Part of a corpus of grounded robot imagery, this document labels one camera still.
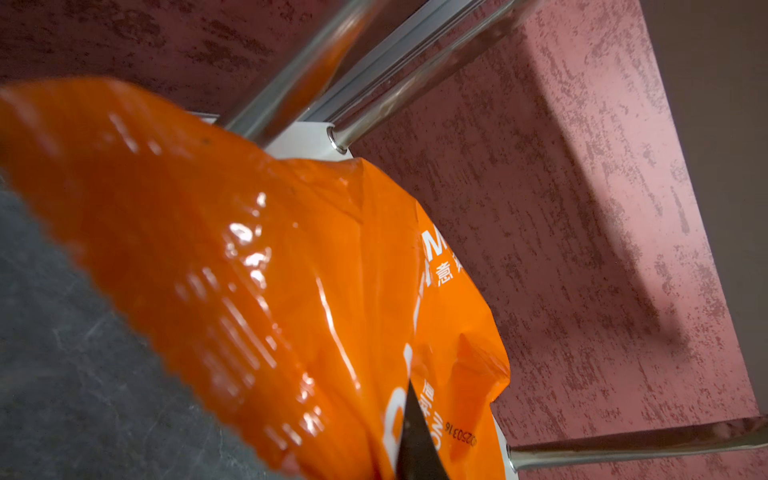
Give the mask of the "orange pasta bag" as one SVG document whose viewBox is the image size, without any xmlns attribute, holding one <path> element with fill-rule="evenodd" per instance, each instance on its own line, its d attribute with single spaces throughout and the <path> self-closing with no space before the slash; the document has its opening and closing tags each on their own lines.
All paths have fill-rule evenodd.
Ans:
<svg viewBox="0 0 768 480">
<path fill-rule="evenodd" d="M 391 479 L 414 394 L 449 478 L 505 477 L 491 310 L 368 161 L 278 160 L 141 88 L 74 78 L 2 88 L 1 169 L 269 466 Z"/>
</svg>

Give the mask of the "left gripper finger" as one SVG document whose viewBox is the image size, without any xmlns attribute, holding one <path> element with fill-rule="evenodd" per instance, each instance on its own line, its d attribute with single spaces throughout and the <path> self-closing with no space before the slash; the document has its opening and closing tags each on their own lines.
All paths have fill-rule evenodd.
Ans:
<svg viewBox="0 0 768 480">
<path fill-rule="evenodd" d="M 433 445 L 412 384 L 408 386 L 396 478 L 399 480 L 449 479 Z"/>
</svg>

